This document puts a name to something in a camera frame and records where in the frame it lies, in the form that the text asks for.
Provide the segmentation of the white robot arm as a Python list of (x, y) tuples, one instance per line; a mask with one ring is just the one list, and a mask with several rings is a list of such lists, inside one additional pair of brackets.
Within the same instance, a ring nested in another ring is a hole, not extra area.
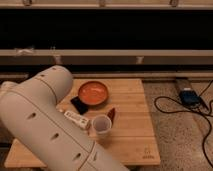
[(3, 82), (0, 120), (51, 171), (128, 171), (56, 109), (72, 82), (58, 65), (21, 83)]

